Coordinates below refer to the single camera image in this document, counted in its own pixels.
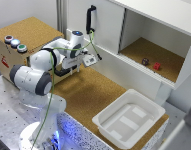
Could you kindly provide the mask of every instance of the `open cabinet compartment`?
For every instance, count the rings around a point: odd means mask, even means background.
[[[143,58],[149,59],[147,70],[175,86],[190,48],[191,36],[126,9],[120,55],[139,65]],[[159,70],[153,69],[156,62],[161,64]]]

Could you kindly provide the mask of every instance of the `white robotic arm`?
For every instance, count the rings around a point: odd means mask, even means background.
[[[94,55],[88,54],[86,49],[82,49],[83,43],[83,34],[79,31],[73,31],[70,41],[62,38],[54,39],[43,46],[39,52],[30,57],[30,67],[15,65],[10,72],[11,81],[20,89],[19,97],[21,102],[29,107],[42,108],[40,123],[26,141],[26,143],[30,143],[30,147],[37,137],[44,118],[47,117],[40,135],[37,138],[35,150],[52,150],[52,147],[54,147],[55,150],[61,149],[60,146],[56,146],[60,145],[60,138],[54,138],[57,137],[58,131],[56,115],[65,110],[65,99],[53,94],[49,113],[46,116],[51,96],[49,91],[52,87],[51,76],[47,72],[52,69],[50,53],[52,53],[54,68],[62,63],[60,71],[54,70],[55,74],[63,76],[75,68],[79,71],[81,63],[83,63],[85,67],[88,67],[97,62]],[[55,140],[57,140],[57,144],[51,145],[50,141]],[[20,150],[23,150],[26,146],[25,144],[20,144]]]

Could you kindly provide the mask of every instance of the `cardboard box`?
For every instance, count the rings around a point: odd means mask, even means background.
[[[12,35],[15,39],[19,39],[21,44],[25,44],[27,46],[28,51],[24,54],[20,54],[16,49],[5,44],[4,38],[7,35]],[[29,66],[29,57],[38,52],[44,44],[58,36],[64,37],[61,32],[55,30],[35,17],[22,20],[0,29],[1,74],[10,81],[9,73],[14,65],[22,64]],[[57,66],[57,68],[58,70],[61,69],[61,64]],[[55,76],[55,84],[69,75],[70,74],[67,74],[63,77]]]

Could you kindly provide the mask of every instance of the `brown box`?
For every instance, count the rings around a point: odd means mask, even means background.
[[[27,46],[28,51],[24,54],[20,54],[16,49],[5,44],[4,38],[7,35],[12,35],[15,39],[19,39],[21,44],[25,44]],[[44,44],[57,36],[64,37],[61,32],[55,30],[35,17],[22,20],[0,29],[1,74],[10,81],[9,73],[14,65],[22,64],[29,66],[29,57],[38,52]],[[63,77],[55,76],[55,83],[58,83],[69,75],[70,74],[67,74]]]

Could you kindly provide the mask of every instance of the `empty white tray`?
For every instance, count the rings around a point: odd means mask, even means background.
[[[100,133],[117,147],[130,149],[164,113],[164,108],[131,89],[92,121],[99,127]]]

